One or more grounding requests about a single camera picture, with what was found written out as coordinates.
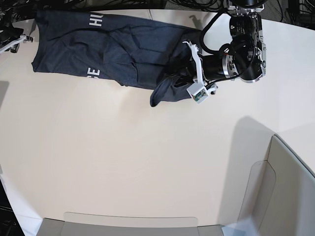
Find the robot arm image right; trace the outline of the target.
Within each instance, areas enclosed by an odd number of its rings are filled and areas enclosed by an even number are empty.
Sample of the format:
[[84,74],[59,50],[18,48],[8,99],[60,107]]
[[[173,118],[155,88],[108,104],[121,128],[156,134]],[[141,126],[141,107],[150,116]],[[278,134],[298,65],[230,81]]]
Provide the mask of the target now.
[[[187,92],[197,103],[215,94],[218,82],[239,78],[245,83],[254,83],[265,75],[266,45],[260,16],[264,3],[263,0],[222,0],[213,10],[215,16],[201,31],[199,44],[184,42],[194,62],[193,83]],[[205,44],[205,35],[223,14],[230,16],[232,41],[213,50]]]

